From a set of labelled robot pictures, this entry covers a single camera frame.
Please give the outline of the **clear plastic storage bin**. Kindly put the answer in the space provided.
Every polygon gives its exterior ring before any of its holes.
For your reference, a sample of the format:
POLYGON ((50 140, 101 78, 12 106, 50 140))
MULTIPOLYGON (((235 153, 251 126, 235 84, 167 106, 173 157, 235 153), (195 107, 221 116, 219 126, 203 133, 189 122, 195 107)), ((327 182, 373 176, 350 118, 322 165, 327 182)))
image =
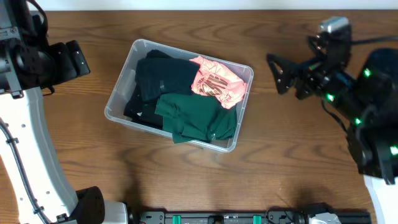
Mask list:
MULTIPOLYGON (((196 52, 190 52, 184 49, 164 45, 158 42, 153 42, 146 39, 135 40, 131 45, 129 54, 121 70, 119 78, 104 109, 104 115, 108 120, 119 123, 129 129, 136 129, 138 131, 152 133, 170 139, 172 137, 171 133, 168 133, 161 129, 153 128, 146 124, 136 123, 131 118, 128 118, 124 115, 124 108, 136 88, 135 76, 137 62, 140 59, 145 58, 147 53, 151 50, 159 50, 173 58, 180 58, 184 60, 192 59, 199 56, 199 54, 196 52)), ((242 126, 244 112, 249 98, 249 92, 251 89, 252 81, 254 79, 254 71, 248 65, 230 62, 207 55, 203 55, 202 57, 208 60, 222 63, 224 66, 228 67, 233 73, 235 73, 239 78, 241 78, 245 83, 247 83, 244 99, 236 105, 237 128, 234 137, 224 141, 214 140, 211 142, 203 142, 194 140, 189 142, 189 144, 191 145, 195 145, 206 150, 214 151, 217 153, 229 153, 235 149, 238 141, 239 131, 242 126)))

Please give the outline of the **pink printed t-shirt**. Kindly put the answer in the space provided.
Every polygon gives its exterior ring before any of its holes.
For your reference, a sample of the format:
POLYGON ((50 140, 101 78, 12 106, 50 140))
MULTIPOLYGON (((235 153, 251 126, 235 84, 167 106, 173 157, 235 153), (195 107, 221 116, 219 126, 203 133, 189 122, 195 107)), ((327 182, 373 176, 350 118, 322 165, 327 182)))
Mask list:
POLYGON ((244 99, 248 84, 222 63, 202 56, 190 59, 199 64, 192 92, 202 96, 214 96, 226 109, 231 109, 244 99))

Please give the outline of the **dark navy garment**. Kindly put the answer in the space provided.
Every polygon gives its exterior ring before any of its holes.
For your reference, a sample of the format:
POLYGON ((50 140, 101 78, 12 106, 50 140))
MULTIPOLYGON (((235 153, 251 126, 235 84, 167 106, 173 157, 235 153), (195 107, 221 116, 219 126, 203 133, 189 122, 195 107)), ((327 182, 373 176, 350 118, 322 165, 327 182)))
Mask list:
POLYGON ((143 101, 153 101, 166 93, 191 95, 191 85, 199 64, 177 58, 144 58, 138 61, 136 83, 143 101))

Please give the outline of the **black garment with tag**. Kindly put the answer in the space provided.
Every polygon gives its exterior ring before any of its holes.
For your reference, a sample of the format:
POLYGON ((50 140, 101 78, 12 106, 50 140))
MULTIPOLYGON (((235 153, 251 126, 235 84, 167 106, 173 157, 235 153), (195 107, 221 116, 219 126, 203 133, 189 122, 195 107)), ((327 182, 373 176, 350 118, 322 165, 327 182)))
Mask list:
POLYGON ((124 116, 131 118, 135 123, 162 128, 163 117, 155 114, 156 105, 157 100, 146 102, 142 99, 141 89, 137 85, 124 108, 124 116))

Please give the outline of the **green garment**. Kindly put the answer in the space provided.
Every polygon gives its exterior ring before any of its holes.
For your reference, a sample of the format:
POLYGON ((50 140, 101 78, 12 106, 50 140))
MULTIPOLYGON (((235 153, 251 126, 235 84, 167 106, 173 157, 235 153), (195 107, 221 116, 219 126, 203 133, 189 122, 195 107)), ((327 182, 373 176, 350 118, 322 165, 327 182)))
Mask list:
POLYGON ((237 115, 234 108, 226 109, 212 96, 162 95, 155 114, 163 117, 163 130, 172 134, 175 144, 188 141, 211 142, 234 136, 237 115))

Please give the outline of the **large black garment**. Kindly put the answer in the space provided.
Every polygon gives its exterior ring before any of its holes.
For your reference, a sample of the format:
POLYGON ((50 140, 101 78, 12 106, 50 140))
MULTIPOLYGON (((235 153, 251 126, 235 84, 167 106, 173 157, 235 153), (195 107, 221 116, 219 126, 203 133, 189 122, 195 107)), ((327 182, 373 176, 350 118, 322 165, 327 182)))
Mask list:
POLYGON ((171 56, 163 53, 162 51, 154 49, 147 53, 146 58, 171 58, 171 56))

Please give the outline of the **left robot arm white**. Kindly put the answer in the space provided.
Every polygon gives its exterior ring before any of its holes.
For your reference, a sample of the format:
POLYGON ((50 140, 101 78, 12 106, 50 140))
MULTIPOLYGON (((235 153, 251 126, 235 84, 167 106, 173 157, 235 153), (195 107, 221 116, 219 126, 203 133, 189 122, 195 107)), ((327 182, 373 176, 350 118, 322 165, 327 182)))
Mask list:
POLYGON ((1 159, 20 223, 127 223, 125 204, 96 186, 75 190, 57 158, 44 113, 44 89, 90 72, 74 40, 49 44, 35 1, 1 1, 1 159))

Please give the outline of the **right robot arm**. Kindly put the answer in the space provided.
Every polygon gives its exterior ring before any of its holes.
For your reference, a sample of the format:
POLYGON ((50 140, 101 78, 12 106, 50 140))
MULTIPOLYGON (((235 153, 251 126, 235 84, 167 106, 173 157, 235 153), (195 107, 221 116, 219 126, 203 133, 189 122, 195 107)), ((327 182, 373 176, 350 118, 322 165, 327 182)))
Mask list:
POLYGON ((339 112, 331 117, 346 134, 378 223, 397 223, 397 49, 372 51, 353 78, 345 71, 356 44, 350 25, 307 40, 315 56, 305 62, 267 54, 277 91, 295 87, 298 99, 316 95, 339 112))

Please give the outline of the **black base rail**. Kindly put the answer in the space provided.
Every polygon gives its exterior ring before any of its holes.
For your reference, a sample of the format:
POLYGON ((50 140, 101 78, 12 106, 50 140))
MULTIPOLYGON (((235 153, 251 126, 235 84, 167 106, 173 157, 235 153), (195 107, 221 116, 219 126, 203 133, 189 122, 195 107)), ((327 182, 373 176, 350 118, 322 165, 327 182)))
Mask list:
POLYGON ((168 212, 149 210, 129 211, 132 224, 371 224, 371 214, 365 210, 336 210, 325 203, 302 208, 271 207, 261 212, 168 212))

